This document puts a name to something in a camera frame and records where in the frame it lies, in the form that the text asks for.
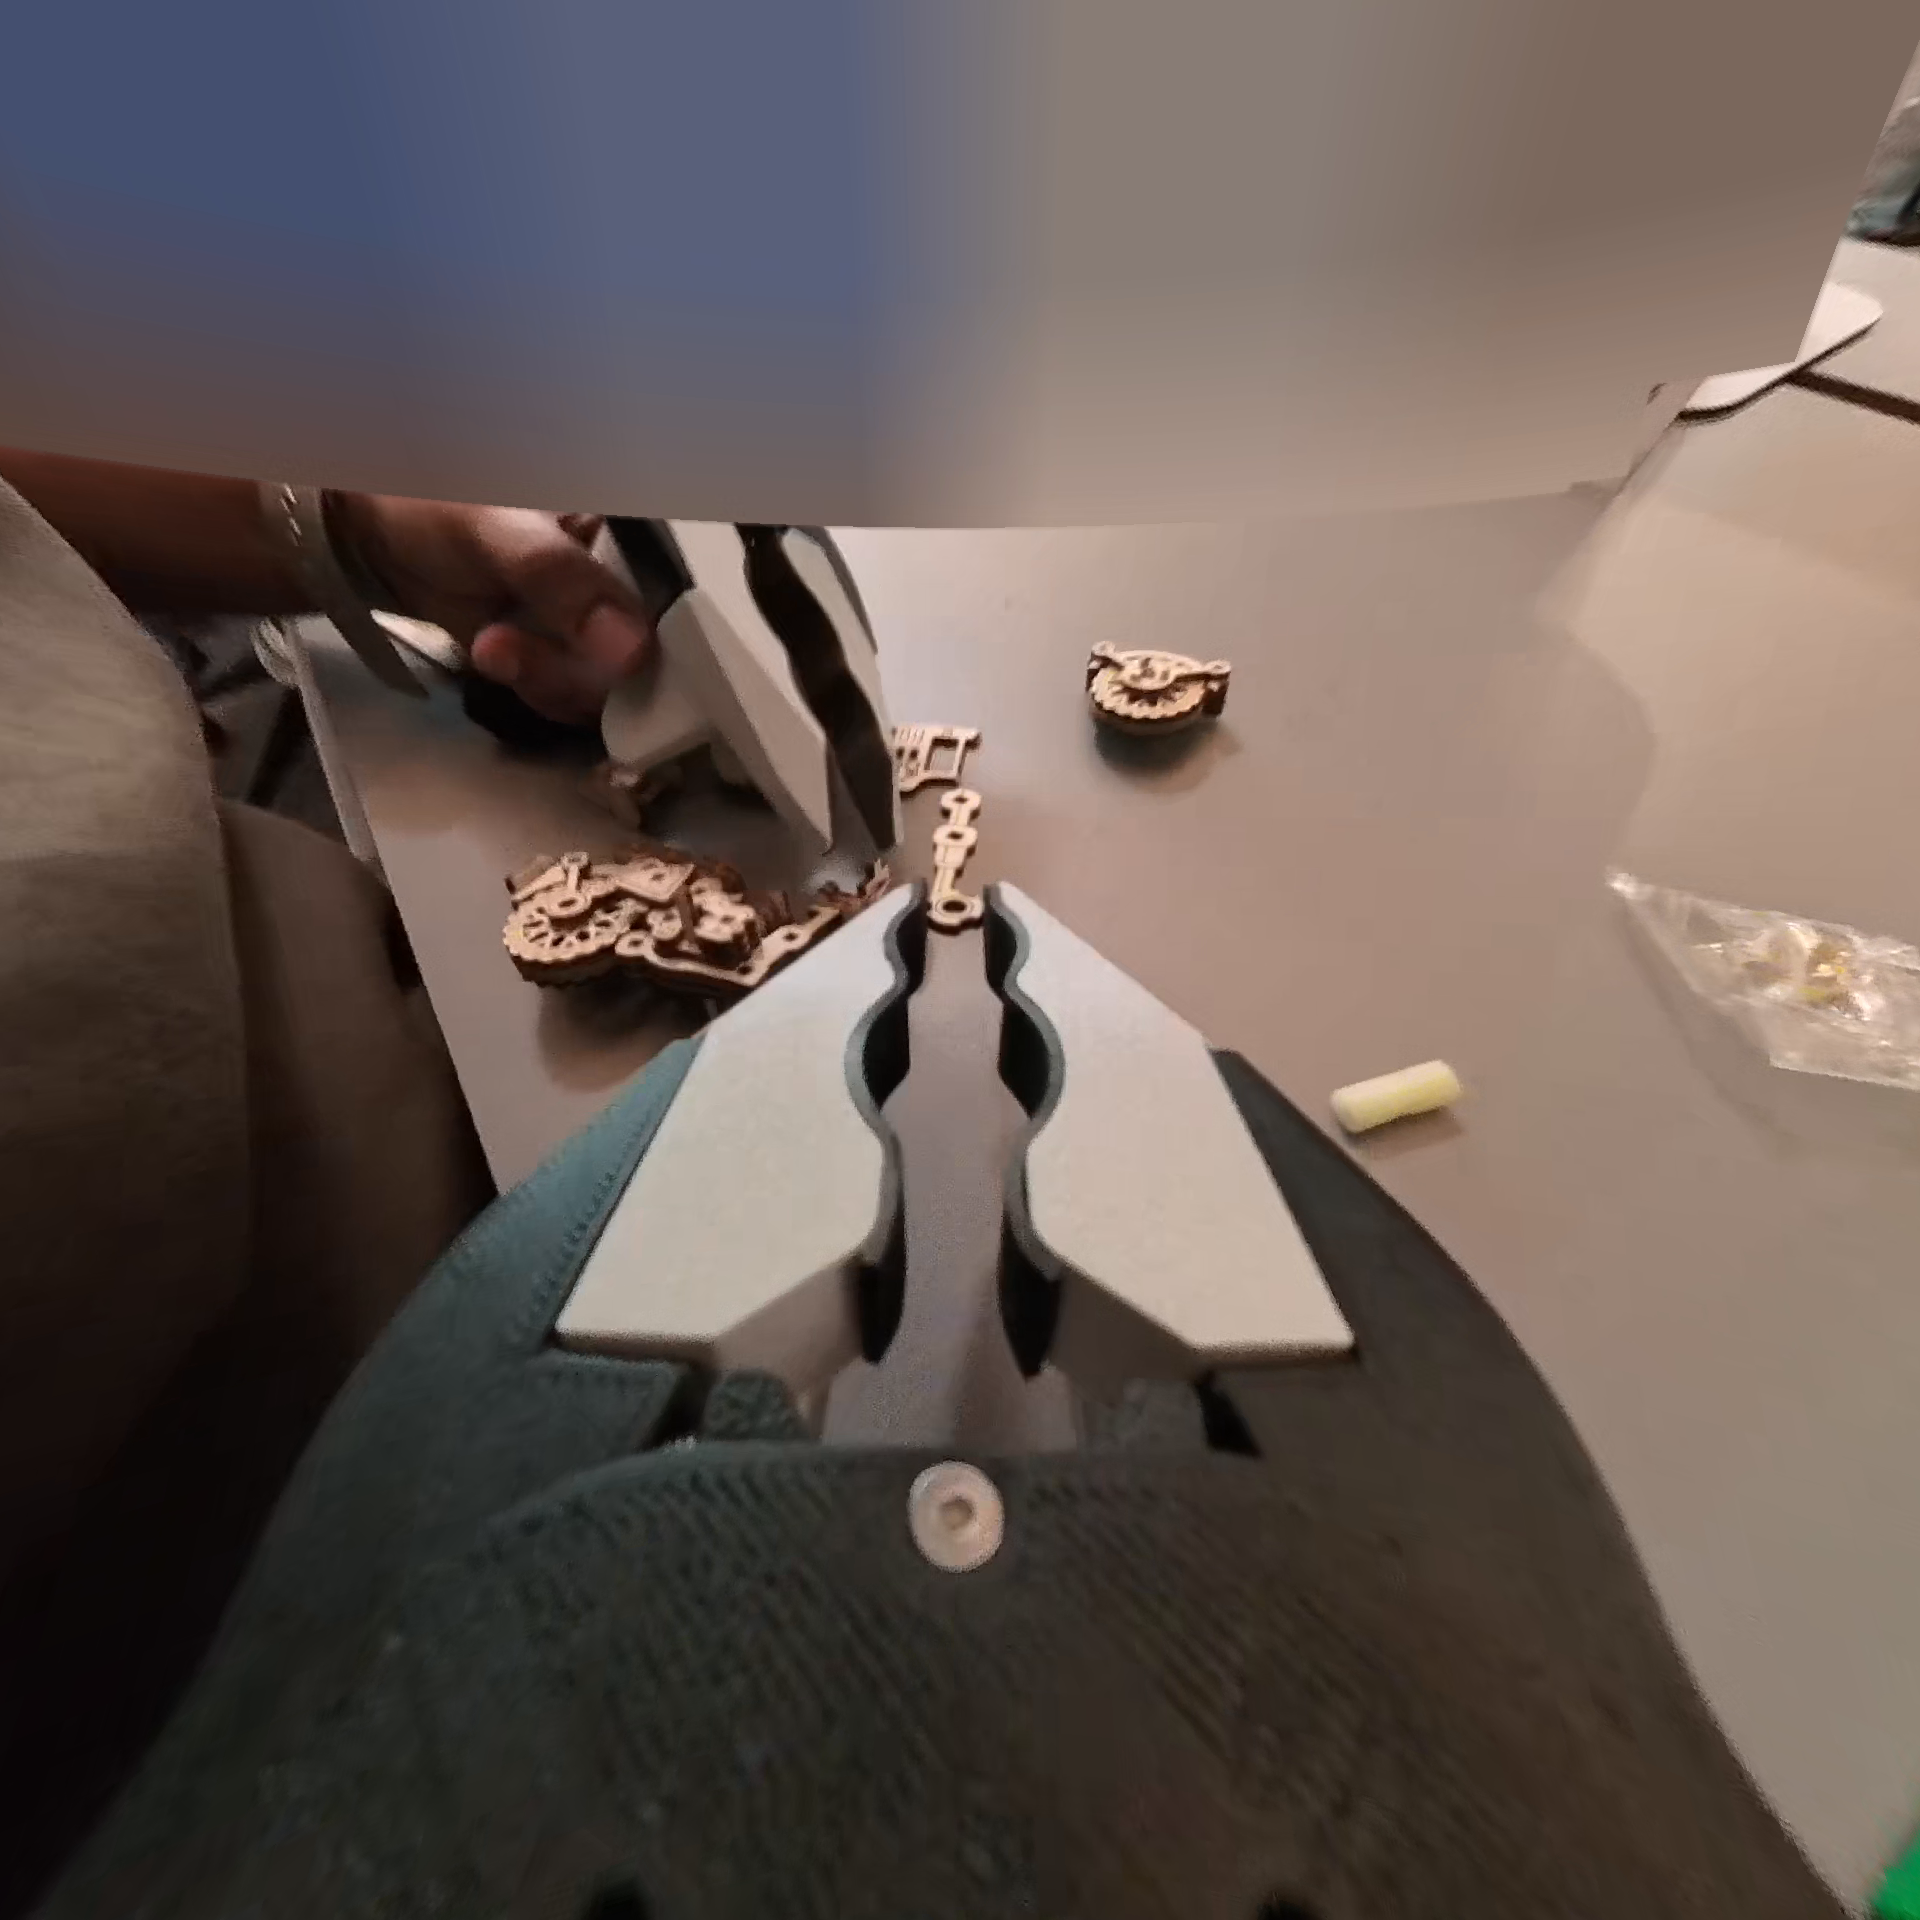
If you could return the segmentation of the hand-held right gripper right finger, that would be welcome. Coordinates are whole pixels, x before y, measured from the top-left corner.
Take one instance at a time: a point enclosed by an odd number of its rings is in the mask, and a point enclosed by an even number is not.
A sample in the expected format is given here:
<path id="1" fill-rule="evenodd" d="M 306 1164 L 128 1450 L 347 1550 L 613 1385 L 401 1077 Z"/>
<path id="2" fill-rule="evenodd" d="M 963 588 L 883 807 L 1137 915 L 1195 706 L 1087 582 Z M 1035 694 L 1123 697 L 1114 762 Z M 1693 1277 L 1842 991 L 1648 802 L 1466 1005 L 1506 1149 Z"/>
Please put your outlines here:
<path id="1" fill-rule="evenodd" d="M 997 1273 L 1020 1374 L 1116 1399 L 1353 1356 L 1213 1047 L 1018 885 L 982 904 L 997 1068 L 1020 1110 Z"/>

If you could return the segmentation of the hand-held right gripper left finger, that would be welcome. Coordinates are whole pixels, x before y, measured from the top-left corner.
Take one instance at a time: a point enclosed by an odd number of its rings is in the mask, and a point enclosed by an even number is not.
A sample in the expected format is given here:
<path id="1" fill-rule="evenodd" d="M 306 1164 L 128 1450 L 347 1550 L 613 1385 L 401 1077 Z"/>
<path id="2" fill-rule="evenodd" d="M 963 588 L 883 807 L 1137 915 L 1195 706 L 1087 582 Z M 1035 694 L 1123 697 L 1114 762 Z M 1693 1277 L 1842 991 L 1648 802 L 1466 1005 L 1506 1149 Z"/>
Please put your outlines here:
<path id="1" fill-rule="evenodd" d="M 925 888 L 896 886 L 714 1020 L 561 1307 L 583 1356 L 779 1379 L 819 1415 L 900 1325 L 901 1151 Z"/>

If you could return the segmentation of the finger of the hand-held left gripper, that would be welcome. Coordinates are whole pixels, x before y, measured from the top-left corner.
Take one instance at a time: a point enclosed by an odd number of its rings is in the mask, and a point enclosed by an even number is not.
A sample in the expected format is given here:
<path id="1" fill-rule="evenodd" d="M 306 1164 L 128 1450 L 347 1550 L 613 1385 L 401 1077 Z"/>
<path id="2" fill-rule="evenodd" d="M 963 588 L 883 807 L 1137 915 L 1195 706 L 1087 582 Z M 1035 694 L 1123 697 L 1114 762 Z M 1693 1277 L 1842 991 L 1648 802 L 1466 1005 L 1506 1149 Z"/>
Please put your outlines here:
<path id="1" fill-rule="evenodd" d="M 732 528 L 752 604 L 824 741 L 831 843 L 892 856 L 900 843 L 892 721 L 873 624 L 851 566 L 822 525 L 736 521 Z"/>
<path id="2" fill-rule="evenodd" d="M 649 773 L 720 746 L 811 861 L 835 849 L 833 773 L 822 723 L 761 617 L 709 588 L 685 588 L 660 611 L 648 663 L 619 683 L 601 714 L 610 760 Z"/>

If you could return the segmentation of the wooden gear assembly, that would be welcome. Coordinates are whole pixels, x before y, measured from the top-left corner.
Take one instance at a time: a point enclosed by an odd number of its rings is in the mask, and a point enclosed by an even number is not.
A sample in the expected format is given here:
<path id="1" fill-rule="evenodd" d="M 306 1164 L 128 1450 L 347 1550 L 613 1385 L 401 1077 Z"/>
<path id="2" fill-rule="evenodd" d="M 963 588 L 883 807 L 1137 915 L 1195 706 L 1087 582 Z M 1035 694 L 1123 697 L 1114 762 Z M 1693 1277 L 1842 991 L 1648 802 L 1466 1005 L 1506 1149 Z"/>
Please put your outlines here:
<path id="1" fill-rule="evenodd" d="M 1177 737 L 1213 723 L 1227 705 L 1232 662 L 1152 647 L 1090 647 L 1085 692 L 1107 732 Z"/>
<path id="2" fill-rule="evenodd" d="M 819 949 L 891 886 L 882 861 L 851 886 L 783 892 L 658 841 L 608 858 L 563 850 L 507 877 L 500 946 L 538 989 L 630 978 L 736 1002 Z"/>

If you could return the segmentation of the wooden link piece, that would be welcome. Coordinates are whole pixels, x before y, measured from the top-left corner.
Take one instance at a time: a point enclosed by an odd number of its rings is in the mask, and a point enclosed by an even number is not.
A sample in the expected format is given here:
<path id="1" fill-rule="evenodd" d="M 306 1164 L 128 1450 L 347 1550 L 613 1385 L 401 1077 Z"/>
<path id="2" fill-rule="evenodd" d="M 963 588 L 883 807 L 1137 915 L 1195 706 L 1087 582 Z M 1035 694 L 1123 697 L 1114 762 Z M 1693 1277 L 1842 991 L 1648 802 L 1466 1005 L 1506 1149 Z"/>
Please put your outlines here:
<path id="1" fill-rule="evenodd" d="M 968 930 L 981 924 L 984 901 L 966 885 L 968 865 L 977 849 L 977 822 L 982 807 L 973 786 L 948 786 L 941 798 L 939 822 L 930 829 L 930 879 L 925 913 L 934 930 Z"/>

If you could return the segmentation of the person's left forearm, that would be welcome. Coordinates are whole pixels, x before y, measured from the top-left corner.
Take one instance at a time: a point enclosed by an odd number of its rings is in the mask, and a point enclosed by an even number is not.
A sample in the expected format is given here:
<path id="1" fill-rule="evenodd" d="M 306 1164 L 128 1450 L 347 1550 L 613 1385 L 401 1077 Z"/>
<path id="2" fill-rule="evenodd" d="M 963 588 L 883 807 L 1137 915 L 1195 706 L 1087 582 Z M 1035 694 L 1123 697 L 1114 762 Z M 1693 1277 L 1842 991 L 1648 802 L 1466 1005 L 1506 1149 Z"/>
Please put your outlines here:
<path id="1" fill-rule="evenodd" d="M 5 446 L 2 478 L 140 613 L 304 617 L 324 606 L 257 482 Z"/>

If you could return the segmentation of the grey desk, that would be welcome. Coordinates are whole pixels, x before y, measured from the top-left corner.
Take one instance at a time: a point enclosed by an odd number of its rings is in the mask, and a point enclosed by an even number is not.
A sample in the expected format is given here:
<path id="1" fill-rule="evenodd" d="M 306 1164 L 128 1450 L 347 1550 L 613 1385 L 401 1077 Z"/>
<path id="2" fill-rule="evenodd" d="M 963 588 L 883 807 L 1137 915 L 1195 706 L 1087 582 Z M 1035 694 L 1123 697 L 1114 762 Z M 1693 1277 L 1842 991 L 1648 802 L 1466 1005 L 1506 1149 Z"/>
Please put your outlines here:
<path id="1" fill-rule="evenodd" d="M 1353 1146 L 1551 1381 L 1850 1907 L 1916 1813 L 1916 1095 L 1771 1068 L 1612 868 L 1916 940 L 1916 424 L 1785 388 L 1616 496 L 838 534 L 1006 877 Z M 1090 647 L 1225 658 L 1107 732 Z"/>

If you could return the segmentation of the person's left hand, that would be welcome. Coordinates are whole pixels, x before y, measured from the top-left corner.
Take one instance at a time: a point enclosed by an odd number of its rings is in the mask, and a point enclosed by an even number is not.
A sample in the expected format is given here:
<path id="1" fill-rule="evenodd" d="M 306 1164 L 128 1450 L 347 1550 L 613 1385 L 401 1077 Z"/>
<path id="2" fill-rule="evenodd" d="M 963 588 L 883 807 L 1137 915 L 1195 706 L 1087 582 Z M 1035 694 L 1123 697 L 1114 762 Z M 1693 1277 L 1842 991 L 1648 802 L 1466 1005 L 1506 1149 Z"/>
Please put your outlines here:
<path id="1" fill-rule="evenodd" d="M 547 719 L 599 721 L 653 653 L 637 593 L 594 554 L 595 516 L 331 491 L 324 521 L 376 611 L 443 629 Z"/>

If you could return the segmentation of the pale yellow foam cylinder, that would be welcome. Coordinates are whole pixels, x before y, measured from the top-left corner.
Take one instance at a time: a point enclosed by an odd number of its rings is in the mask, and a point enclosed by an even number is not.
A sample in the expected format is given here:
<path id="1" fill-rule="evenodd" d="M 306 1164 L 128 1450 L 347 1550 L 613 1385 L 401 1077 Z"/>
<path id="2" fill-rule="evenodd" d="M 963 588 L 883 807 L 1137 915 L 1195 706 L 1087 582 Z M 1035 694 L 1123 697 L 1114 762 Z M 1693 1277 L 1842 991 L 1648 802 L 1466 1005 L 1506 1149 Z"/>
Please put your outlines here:
<path id="1" fill-rule="evenodd" d="M 1443 1059 L 1427 1059 L 1331 1090 L 1331 1119 L 1342 1133 L 1358 1137 L 1403 1119 L 1448 1111 L 1461 1093 L 1457 1070 Z"/>

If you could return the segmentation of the person's brown clothing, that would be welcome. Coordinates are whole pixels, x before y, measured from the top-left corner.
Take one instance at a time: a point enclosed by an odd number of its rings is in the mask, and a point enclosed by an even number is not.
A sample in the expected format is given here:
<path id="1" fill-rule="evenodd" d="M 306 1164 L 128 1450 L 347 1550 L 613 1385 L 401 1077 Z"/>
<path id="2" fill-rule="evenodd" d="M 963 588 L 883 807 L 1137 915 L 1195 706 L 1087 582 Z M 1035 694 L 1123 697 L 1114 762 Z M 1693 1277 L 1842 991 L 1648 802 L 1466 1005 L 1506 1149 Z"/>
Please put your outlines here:
<path id="1" fill-rule="evenodd" d="M 2 1891 L 198 1666 L 302 1448 L 495 1196 L 385 886 L 225 798 L 182 669 L 3 482 Z"/>

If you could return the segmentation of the clear plastic bag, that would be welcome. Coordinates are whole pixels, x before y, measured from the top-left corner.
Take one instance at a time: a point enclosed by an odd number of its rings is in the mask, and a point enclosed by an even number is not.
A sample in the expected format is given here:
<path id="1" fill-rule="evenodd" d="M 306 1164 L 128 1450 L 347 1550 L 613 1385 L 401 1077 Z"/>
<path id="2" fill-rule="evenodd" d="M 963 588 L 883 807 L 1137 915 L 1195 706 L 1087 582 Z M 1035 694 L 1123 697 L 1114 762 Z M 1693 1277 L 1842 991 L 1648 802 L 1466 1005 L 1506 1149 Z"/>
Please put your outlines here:
<path id="1" fill-rule="evenodd" d="M 1607 885 L 1686 989 L 1772 1068 L 1918 1090 L 1918 949 L 1612 868 Z"/>

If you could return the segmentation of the white curved board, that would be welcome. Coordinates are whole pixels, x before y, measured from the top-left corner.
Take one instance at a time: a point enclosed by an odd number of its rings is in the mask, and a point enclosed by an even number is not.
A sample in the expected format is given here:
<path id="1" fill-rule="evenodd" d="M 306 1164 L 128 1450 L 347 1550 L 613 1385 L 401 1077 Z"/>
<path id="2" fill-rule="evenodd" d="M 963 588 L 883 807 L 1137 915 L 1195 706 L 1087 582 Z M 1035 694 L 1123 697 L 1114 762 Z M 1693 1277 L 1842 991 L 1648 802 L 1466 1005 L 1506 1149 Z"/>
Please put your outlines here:
<path id="1" fill-rule="evenodd" d="M 1679 417 L 1711 419 L 1731 413 L 1763 393 L 1785 383 L 1792 374 L 1810 368 L 1816 361 L 1841 347 L 1850 347 L 1873 330 L 1882 316 L 1884 305 L 1875 294 L 1830 276 L 1812 303 L 1808 323 L 1792 359 L 1708 377 L 1682 402 Z"/>

